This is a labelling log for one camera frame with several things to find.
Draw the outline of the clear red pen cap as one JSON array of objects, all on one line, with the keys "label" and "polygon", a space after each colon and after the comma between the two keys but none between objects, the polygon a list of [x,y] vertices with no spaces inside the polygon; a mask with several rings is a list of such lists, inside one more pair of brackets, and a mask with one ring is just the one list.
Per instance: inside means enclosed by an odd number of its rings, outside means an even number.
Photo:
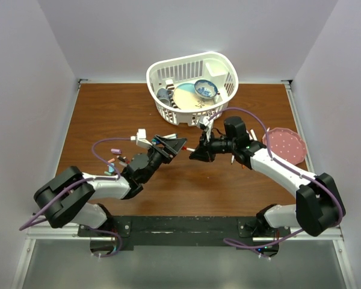
[{"label": "clear red pen cap", "polygon": [[119,164],[120,164],[121,166],[123,166],[123,167],[127,167],[129,163],[120,161]]}]

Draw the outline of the green marker pen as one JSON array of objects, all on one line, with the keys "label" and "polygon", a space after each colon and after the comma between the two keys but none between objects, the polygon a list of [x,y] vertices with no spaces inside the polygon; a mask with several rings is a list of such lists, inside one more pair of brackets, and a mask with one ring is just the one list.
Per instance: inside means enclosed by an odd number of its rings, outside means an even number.
[{"label": "green marker pen", "polygon": [[164,135],[163,138],[166,138],[166,139],[174,139],[174,138],[177,138],[177,134]]}]

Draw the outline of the red marker pen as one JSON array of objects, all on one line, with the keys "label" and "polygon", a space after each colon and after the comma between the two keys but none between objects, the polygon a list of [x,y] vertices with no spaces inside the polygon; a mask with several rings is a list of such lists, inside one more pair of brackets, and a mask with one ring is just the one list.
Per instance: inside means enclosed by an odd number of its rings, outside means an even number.
[{"label": "red marker pen", "polygon": [[183,151],[189,151],[189,152],[194,152],[195,151],[195,149],[193,149],[193,148],[188,148],[188,147],[182,147],[182,150]]}]

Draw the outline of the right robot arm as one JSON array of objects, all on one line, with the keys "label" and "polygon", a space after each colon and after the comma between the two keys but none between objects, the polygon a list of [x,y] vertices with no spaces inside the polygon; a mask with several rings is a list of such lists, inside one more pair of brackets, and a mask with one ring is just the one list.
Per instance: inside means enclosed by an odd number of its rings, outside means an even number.
[{"label": "right robot arm", "polygon": [[202,130],[199,144],[190,154],[191,160],[213,162],[218,154],[231,154],[232,160],[261,173],[295,198],[293,205],[270,205],[256,215],[257,232],[268,237],[277,228],[299,227],[313,237],[337,226],[346,215],[334,179],[322,173],[316,175],[271,153],[257,140],[252,140],[245,123],[238,116],[224,120],[225,133],[216,137],[213,120],[202,116],[197,126]]}]

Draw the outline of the pink purple highlighter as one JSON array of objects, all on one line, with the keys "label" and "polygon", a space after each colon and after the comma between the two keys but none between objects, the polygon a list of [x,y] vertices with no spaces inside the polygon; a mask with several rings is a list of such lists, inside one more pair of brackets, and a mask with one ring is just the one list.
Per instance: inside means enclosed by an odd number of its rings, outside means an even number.
[{"label": "pink purple highlighter", "polygon": [[250,136],[251,136],[251,138],[252,138],[253,140],[257,140],[256,135],[255,135],[255,132],[254,132],[253,129],[250,130]]}]

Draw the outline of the blue highlighter cap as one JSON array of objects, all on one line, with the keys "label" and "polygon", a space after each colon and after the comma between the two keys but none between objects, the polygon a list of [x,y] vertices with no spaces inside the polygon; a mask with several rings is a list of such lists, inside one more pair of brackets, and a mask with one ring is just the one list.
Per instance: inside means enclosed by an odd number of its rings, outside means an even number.
[{"label": "blue highlighter cap", "polygon": [[110,166],[108,166],[108,171],[109,171],[110,173],[114,173],[114,172],[115,172],[114,163],[112,163]]}]

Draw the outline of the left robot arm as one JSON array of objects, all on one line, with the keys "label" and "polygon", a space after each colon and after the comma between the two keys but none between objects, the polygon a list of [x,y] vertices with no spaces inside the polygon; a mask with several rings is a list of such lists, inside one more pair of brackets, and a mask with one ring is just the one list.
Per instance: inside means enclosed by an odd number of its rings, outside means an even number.
[{"label": "left robot arm", "polygon": [[175,135],[156,135],[154,139],[154,143],[148,141],[144,129],[128,137],[129,141],[147,152],[134,155],[124,162],[122,171],[115,170],[111,176],[91,175],[76,166],[68,167],[35,192],[34,201],[39,211],[25,227],[38,224],[38,217],[44,216],[52,228],[76,223],[91,227],[99,236],[108,235],[113,228],[112,216],[103,205],[91,204],[90,201],[101,198],[132,199],[143,190],[143,185],[159,167],[170,163],[187,142],[186,138]]}]

